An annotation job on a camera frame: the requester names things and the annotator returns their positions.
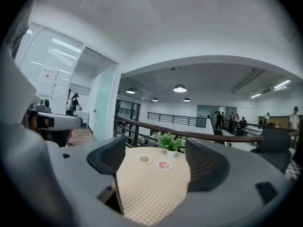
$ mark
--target white plate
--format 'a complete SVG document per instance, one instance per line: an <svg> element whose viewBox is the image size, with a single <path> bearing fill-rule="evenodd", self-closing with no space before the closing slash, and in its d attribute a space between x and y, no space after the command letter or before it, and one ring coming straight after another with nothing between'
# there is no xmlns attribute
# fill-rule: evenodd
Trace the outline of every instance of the white plate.
<svg viewBox="0 0 303 227"><path fill-rule="evenodd" d="M143 162L143 161L140 160L141 157L148 157L149 161ZM143 165L147 165L150 162L152 162L152 158L149 155L142 154L142 155L138 156L137 162L139 162L140 164L143 164Z"/></svg>
<svg viewBox="0 0 303 227"><path fill-rule="evenodd" d="M172 163L168 160L159 160L156 162L156 168L163 172L168 172L172 169Z"/></svg>

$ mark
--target white flower pot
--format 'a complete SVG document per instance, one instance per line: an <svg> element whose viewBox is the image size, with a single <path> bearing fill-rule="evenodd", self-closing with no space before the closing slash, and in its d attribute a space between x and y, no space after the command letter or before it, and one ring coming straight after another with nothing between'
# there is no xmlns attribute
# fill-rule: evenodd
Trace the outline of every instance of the white flower pot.
<svg viewBox="0 0 303 227"><path fill-rule="evenodd" d="M176 152L175 151L170 151L166 149L166 155L168 160L172 160L175 157Z"/></svg>

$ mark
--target chair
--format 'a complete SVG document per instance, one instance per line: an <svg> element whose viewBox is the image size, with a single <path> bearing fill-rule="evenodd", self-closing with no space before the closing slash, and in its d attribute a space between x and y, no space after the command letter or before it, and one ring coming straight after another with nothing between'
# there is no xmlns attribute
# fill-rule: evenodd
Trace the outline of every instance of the chair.
<svg viewBox="0 0 303 227"><path fill-rule="evenodd" d="M291 160L290 146L291 139L286 130L266 129L263 131L263 140L258 148L251 150L251 152L263 157L285 174Z"/></svg>
<svg viewBox="0 0 303 227"><path fill-rule="evenodd" d="M186 142L186 161L190 169L188 192L213 190L224 182L230 171L224 155L191 138Z"/></svg>
<svg viewBox="0 0 303 227"><path fill-rule="evenodd" d="M118 183L117 171L125 158L125 137L117 137L116 140L108 143L89 153L88 163L101 174L112 175L115 179L113 186L106 188L98 199L112 209L124 214Z"/></svg>

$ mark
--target white desk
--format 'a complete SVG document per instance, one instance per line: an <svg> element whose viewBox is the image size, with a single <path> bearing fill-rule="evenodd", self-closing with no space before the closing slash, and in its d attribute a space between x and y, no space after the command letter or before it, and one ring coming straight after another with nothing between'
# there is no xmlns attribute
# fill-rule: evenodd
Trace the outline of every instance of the white desk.
<svg viewBox="0 0 303 227"><path fill-rule="evenodd" d="M83 121L83 123L86 124L86 128L88 127L88 122L89 122L89 112L85 112L85 111L75 111L74 115L77 115L78 117L80 117Z"/></svg>

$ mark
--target green plant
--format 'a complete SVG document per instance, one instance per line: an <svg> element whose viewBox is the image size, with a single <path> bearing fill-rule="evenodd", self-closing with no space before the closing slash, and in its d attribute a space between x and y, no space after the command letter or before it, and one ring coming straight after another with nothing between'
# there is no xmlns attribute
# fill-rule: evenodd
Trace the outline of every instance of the green plant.
<svg viewBox="0 0 303 227"><path fill-rule="evenodd" d="M168 149L170 151L176 151L181 146L181 141L173 140L170 133L165 133L159 137L159 147Z"/></svg>

